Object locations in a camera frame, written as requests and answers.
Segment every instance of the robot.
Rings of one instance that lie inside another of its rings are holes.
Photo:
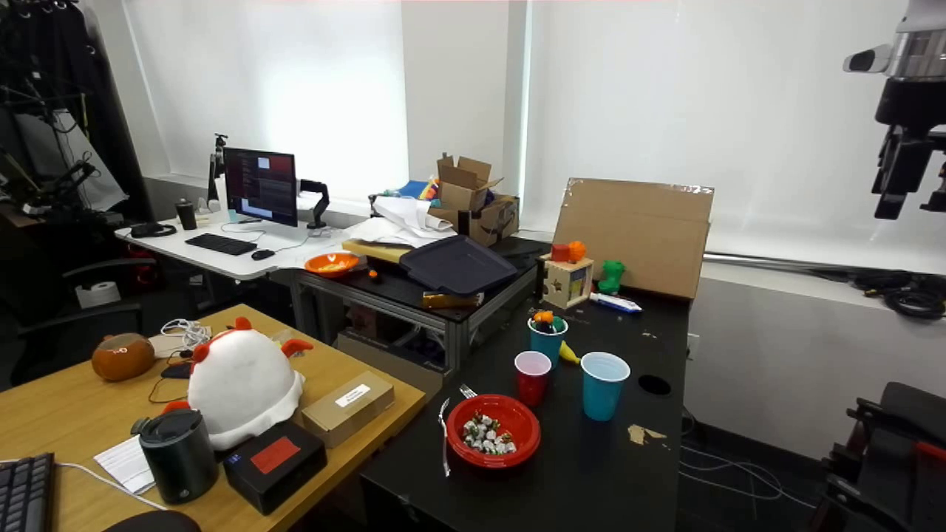
[[[910,0],[893,44],[848,56],[845,71],[887,75],[874,114],[887,139],[871,194],[880,197],[874,219],[898,219],[930,155],[946,152],[946,0]],[[946,214],[946,163],[939,179],[923,210]]]

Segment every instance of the bowl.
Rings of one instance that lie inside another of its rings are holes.
[[[315,256],[305,263],[318,279],[345,279],[357,269],[357,256]]]
[[[465,440],[466,420],[474,420],[478,414],[487,414],[491,420],[499,423],[499,432],[509,432],[509,437],[513,440],[513,452],[491,457],[491,452],[474,451]],[[542,426],[524,403],[516,403],[512,396],[482,395],[482,396],[469,396],[469,399],[459,403],[448,411],[445,443],[460,461],[466,461],[474,467],[509,470],[509,467],[527,465],[539,452]]]

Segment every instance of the wall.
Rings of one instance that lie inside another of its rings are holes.
[[[887,381],[946,396],[946,324],[908,324],[834,282],[704,266],[686,377],[697,420],[825,458],[850,432],[845,409]]]

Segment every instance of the computer monitor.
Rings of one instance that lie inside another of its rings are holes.
[[[299,225],[293,155],[225,149],[225,183],[228,210],[247,219]]]

